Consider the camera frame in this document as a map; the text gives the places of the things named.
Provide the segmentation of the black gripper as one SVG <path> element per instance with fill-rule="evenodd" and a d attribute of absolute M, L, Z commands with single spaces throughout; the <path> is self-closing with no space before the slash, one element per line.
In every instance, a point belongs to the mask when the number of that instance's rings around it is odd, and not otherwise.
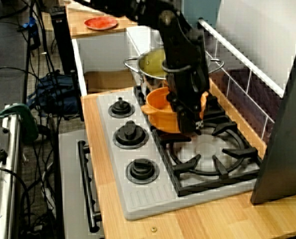
<path fill-rule="evenodd" d="M 190 70 L 175 71 L 167 73 L 169 96 L 171 108 L 177 113 L 179 131 L 182 134 L 201 134 L 203 119 L 190 118 L 188 112 L 200 112 L 201 96 L 209 89 L 208 71 L 202 67 L 193 67 Z"/>

